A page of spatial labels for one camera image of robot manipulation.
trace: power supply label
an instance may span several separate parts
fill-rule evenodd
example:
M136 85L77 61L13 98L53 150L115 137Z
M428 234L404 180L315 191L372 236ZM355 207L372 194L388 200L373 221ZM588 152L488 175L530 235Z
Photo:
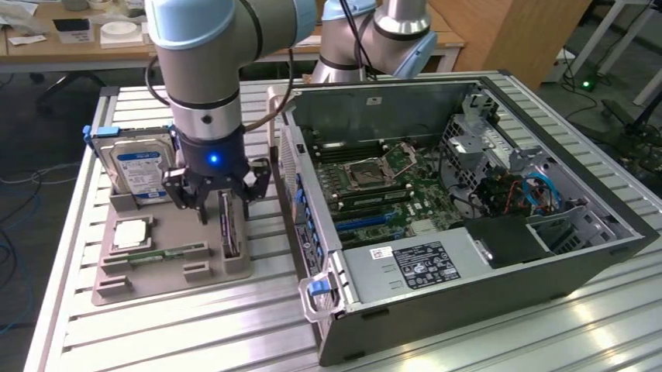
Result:
M411 289L428 287L460 278L440 242L393 250L392 254Z

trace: orange wire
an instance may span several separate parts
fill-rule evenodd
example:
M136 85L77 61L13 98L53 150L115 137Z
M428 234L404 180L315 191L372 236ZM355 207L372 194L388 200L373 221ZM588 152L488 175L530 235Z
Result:
M503 214L508 213L510 209L510 200L512 199L512 192L515 191L515 185L519 183L519 181L512 182L512 186L510 187L510 194L508 194L508 199L506 201L506 210L503 211Z

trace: white box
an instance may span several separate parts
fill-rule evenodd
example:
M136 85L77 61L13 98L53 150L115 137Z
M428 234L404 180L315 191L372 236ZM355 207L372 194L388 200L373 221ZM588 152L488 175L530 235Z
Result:
M563 74L566 73L567 66L572 65L574 60L575 55L564 49L560 50L560 52L558 52L556 61L554 62L554 67L551 68L551 71L542 82L558 83L563 77Z
M95 41L95 28L88 19L53 19L53 24L62 44Z
M101 26L101 48L140 47L143 43L141 28L131 22L111 22Z

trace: hard drive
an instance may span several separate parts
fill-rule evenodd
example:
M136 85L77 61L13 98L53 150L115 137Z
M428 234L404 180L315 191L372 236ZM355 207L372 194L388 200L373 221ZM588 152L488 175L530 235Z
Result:
M133 195L137 205L168 202L163 172L175 167L168 128L100 128L92 137L95 151L116 195Z

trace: blue pcie slot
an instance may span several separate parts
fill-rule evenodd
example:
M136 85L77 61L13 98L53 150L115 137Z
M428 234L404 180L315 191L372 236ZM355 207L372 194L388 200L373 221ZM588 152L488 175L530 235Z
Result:
M389 219L392 217L393 217L393 214L387 213L385 215L380 215L380 216L372 217L369 219L361 219L359 221L343 222L343 223L336 224L335 229L336 229L336 231L341 232L341 231L347 231L347 230L360 229L361 227L383 225L385 222L389 221Z

